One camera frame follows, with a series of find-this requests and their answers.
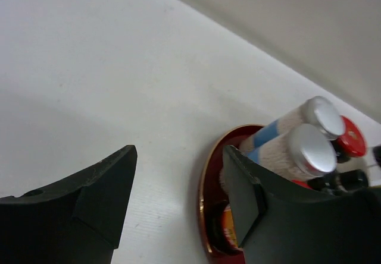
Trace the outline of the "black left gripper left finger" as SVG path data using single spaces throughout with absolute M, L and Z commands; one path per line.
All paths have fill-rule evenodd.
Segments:
M 135 177 L 133 145 L 20 197 L 1 199 L 2 263 L 110 263 Z

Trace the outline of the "red cap sauce jar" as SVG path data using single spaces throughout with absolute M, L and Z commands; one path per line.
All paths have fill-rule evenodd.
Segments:
M 349 118 L 341 116 L 345 132 L 336 140 L 331 141 L 339 164 L 352 158 L 363 157 L 367 152 L 367 143 L 361 130 Z

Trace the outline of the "black lid spice jar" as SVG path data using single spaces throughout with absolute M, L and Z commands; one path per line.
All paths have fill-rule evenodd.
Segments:
M 315 191 L 341 195 L 367 188 L 369 183 L 366 173 L 356 169 L 348 172 L 333 171 L 322 177 L 308 180 L 307 185 Z

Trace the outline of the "red cap chili jar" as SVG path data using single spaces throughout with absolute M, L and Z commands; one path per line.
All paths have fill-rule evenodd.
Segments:
M 232 210 L 227 193 L 218 181 L 209 178 L 208 185 L 210 210 L 205 217 L 207 251 L 217 254 L 236 255 L 242 253 L 233 223 Z

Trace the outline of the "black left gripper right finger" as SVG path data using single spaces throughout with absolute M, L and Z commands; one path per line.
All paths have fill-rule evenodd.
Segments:
M 246 263 L 379 263 L 380 189 L 341 196 L 295 184 L 223 149 L 238 245 Z

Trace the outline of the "silver cap shaker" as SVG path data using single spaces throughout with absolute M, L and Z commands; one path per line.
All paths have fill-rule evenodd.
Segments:
M 239 150 L 248 153 L 301 124 L 315 126 L 328 140 L 336 140 L 345 132 L 345 124 L 334 104 L 315 96 L 246 138 Z
M 301 124 L 274 136 L 258 131 L 242 141 L 239 150 L 256 164 L 290 181 L 307 182 L 336 169 L 336 152 L 315 126 Z

